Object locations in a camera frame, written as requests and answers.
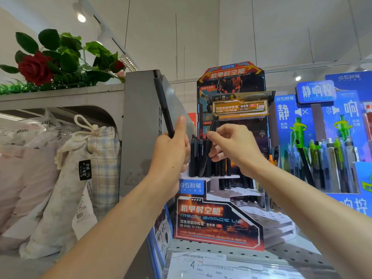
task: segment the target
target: hand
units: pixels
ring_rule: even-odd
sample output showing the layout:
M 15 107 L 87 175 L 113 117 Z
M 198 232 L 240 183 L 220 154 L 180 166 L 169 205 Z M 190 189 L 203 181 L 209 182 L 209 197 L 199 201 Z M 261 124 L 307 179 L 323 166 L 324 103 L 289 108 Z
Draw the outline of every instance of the hand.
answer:
M 217 131 L 207 133 L 213 142 L 209 153 L 212 161 L 230 158 L 245 176 L 253 177 L 258 164 L 267 162 L 261 154 L 253 133 L 245 125 L 224 124 Z
M 150 169 L 147 176 L 165 193 L 166 200 L 174 197 L 179 190 L 180 173 L 187 169 L 190 144 L 186 135 L 186 118 L 180 116 L 174 128 L 174 137 L 168 133 L 156 139 Z

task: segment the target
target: black label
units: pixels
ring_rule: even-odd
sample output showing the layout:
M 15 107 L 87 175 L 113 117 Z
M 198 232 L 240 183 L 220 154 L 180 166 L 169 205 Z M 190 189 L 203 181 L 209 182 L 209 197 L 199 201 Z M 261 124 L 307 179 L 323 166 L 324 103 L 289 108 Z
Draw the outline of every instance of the black label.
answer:
M 89 180 L 92 178 L 92 167 L 90 159 L 79 161 L 79 178 L 81 181 Z

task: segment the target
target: left hand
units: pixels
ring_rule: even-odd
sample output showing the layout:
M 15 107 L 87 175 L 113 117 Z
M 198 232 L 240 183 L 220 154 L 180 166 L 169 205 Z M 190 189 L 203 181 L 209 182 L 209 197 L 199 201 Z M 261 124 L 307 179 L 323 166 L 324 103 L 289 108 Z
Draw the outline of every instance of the left hand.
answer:
M 174 197 L 179 190 L 180 173 L 187 169 L 190 157 L 190 143 L 186 134 L 186 118 L 180 116 L 174 128 L 174 137 L 168 133 L 156 139 L 152 161 L 147 177 L 158 184 L 158 190 L 166 200 Z

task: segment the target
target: right hand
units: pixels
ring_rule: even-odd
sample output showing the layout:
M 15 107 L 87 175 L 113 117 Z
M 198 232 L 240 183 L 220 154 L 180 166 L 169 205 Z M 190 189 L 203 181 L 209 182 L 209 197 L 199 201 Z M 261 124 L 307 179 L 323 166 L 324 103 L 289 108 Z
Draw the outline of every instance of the right hand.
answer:
M 267 162 L 245 125 L 224 124 L 216 132 L 209 131 L 207 137 L 214 146 L 209 153 L 212 161 L 230 158 L 245 176 L 252 177 L 257 165 Z

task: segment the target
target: orange sign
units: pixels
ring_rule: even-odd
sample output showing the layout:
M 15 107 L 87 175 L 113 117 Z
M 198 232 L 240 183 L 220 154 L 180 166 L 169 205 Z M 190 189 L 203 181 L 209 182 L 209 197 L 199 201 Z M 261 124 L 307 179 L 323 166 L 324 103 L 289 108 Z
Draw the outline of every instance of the orange sign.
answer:
M 267 116 L 267 100 L 244 102 L 239 99 L 213 102 L 213 114 L 220 119 Z

